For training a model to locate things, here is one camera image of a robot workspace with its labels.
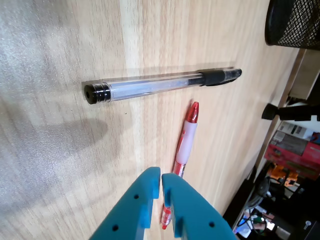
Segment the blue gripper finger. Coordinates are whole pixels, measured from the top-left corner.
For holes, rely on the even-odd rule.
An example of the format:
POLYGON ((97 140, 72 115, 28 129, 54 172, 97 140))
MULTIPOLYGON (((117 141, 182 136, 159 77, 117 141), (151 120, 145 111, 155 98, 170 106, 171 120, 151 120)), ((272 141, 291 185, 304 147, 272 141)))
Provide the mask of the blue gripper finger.
POLYGON ((151 227, 154 199, 160 194, 161 169, 149 167, 132 183, 102 221, 91 240, 142 240, 151 227))
POLYGON ((182 240, 235 240, 220 213, 187 181, 174 173, 161 177, 164 205, 171 210, 175 238, 182 240))

